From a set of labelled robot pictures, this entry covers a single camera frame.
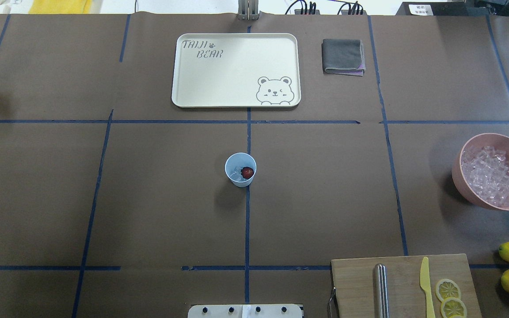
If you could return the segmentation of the grey folded cloth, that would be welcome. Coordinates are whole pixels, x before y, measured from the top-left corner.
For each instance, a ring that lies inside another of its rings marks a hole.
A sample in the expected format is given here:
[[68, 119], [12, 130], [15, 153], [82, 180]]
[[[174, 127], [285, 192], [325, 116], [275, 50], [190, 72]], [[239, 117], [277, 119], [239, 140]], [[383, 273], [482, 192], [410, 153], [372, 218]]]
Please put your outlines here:
[[364, 45], [359, 39], [323, 39], [325, 74], [363, 77], [366, 71]]

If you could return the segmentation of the wooden cutting board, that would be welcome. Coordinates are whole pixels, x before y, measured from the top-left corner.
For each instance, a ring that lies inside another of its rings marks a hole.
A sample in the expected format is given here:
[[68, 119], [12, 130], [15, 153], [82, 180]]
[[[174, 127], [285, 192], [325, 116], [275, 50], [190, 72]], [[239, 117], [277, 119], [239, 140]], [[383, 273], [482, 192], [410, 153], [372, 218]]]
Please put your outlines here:
[[[374, 272], [377, 264], [386, 266], [388, 313], [391, 318], [424, 318], [425, 294], [420, 286], [423, 256], [342, 258], [332, 260], [332, 275], [337, 290], [341, 318], [376, 315]], [[431, 290], [442, 279], [454, 280], [461, 289], [469, 318], [480, 318], [478, 298], [464, 254], [429, 255]]]

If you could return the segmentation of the cream bear tray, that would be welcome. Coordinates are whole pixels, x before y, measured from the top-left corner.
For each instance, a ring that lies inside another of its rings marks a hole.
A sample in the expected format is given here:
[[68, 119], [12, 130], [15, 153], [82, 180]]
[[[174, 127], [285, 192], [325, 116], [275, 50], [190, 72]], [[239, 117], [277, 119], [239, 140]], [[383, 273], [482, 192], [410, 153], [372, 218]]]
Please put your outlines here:
[[172, 102], [185, 107], [295, 107], [301, 101], [292, 34], [182, 34]]

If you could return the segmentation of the lemon slices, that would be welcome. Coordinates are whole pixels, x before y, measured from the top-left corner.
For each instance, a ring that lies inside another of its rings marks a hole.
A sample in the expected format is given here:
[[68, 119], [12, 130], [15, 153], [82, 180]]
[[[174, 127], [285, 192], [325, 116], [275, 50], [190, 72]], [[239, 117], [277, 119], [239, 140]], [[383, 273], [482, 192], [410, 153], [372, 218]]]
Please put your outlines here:
[[440, 313], [443, 318], [466, 318], [468, 310], [461, 300], [461, 289], [451, 279], [442, 279], [436, 283], [436, 297], [440, 301]]

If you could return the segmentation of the light blue cup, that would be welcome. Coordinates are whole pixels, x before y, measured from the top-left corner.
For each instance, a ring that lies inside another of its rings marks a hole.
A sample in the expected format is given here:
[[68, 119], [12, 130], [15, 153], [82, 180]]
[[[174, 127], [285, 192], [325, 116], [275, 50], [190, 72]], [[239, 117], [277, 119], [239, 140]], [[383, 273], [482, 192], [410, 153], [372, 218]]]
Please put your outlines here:
[[[233, 181], [232, 179], [230, 179], [230, 177], [229, 177], [230, 171], [232, 169], [234, 169], [235, 167], [252, 167], [255, 170], [255, 172], [254, 172], [253, 177], [251, 177], [250, 179], [245, 179], [243, 182], [236, 182], [236, 181]], [[228, 179], [230, 179], [230, 181], [235, 186], [244, 188], [244, 187], [249, 186], [252, 183], [253, 179], [255, 178], [255, 175], [257, 172], [257, 163], [256, 163], [255, 159], [248, 153], [239, 152], [239, 153], [232, 154], [232, 155], [230, 155], [230, 157], [228, 157], [228, 159], [224, 165], [224, 170], [225, 170], [225, 173], [226, 173]]]

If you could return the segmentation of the black power strip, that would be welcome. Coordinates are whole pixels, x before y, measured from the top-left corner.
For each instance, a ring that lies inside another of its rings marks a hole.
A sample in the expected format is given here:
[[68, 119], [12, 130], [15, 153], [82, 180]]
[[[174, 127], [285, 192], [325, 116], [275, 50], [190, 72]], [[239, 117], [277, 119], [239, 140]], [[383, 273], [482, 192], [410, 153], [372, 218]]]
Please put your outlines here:
[[404, 1], [396, 15], [407, 16], [488, 16], [487, 8], [476, 7], [473, 1], [458, 0], [451, 2]]

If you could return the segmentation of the yellow folded cloth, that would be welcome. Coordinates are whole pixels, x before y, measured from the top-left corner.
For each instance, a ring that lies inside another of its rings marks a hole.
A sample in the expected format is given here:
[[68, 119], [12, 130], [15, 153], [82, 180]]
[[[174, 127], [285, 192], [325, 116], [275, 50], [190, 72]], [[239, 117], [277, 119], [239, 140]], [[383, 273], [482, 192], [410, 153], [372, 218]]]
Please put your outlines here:
[[34, 0], [28, 14], [87, 14], [92, 0]]

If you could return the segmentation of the yellow plastic knife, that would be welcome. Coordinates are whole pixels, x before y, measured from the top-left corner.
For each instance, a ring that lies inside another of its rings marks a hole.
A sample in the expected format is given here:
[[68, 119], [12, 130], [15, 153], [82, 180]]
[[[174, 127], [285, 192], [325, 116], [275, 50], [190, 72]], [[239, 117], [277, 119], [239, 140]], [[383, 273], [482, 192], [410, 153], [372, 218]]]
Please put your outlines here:
[[420, 288], [422, 288], [422, 291], [425, 294], [425, 316], [426, 318], [435, 318], [436, 313], [433, 306], [432, 287], [429, 272], [429, 258], [426, 256], [422, 258], [422, 263], [420, 265], [419, 283]]

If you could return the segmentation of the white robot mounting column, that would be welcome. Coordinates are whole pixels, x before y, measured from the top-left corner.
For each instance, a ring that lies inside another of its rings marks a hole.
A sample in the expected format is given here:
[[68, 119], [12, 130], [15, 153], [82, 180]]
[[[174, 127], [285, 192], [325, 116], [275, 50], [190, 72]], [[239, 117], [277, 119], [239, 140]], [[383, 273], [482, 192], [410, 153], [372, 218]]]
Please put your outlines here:
[[194, 305], [188, 318], [303, 318], [302, 305], [286, 304], [205, 304]]

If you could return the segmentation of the pile of clear ice cubes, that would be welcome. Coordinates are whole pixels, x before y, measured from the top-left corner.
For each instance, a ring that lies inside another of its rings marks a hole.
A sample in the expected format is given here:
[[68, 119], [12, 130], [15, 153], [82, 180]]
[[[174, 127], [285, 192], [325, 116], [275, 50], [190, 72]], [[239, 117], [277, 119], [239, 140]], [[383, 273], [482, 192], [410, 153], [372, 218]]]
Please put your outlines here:
[[493, 146], [469, 146], [461, 153], [461, 171], [469, 187], [483, 201], [509, 207], [509, 158]]

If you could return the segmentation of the pink bowl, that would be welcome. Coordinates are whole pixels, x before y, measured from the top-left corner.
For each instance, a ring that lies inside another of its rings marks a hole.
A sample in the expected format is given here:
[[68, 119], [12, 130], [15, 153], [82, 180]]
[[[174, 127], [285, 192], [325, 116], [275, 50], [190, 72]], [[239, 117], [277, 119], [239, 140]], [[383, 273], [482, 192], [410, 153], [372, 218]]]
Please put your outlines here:
[[478, 207], [486, 208], [493, 211], [508, 211], [509, 207], [499, 207], [485, 201], [475, 190], [468, 184], [468, 177], [461, 169], [461, 161], [463, 160], [463, 151], [470, 147], [482, 148], [484, 146], [493, 146], [499, 150], [506, 151], [506, 158], [509, 159], [509, 137], [499, 133], [481, 133], [471, 137], [460, 149], [456, 155], [451, 169], [453, 183], [465, 200]]

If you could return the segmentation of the ice cube in cup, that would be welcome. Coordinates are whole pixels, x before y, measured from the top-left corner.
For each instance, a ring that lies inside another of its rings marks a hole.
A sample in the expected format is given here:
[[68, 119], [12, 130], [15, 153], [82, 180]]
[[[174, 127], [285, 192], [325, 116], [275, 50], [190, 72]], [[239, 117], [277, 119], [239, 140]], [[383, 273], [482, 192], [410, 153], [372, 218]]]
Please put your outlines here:
[[229, 173], [230, 179], [236, 182], [243, 182], [245, 179], [242, 175], [242, 169], [243, 167], [235, 167], [232, 169]]

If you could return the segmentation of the aluminium frame post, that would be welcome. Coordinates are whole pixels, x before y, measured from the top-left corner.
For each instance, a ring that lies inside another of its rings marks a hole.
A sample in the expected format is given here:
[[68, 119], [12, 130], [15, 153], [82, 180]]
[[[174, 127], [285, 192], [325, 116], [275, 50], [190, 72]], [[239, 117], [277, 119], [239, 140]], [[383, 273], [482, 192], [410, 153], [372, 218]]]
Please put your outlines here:
[[254, 21], [259, 18], [259, 0], [238, 0], [238, 20]]

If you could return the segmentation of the red strawberry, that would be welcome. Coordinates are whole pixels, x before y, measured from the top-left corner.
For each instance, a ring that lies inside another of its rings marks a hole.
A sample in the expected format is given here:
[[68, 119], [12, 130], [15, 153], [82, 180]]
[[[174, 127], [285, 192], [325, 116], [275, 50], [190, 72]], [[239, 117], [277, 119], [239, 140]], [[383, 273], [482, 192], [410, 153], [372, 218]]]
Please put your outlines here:
[[250, 179], [255, 174], [255, 171], [252, 167], [243, 167], [240, 171], [242, 178]]

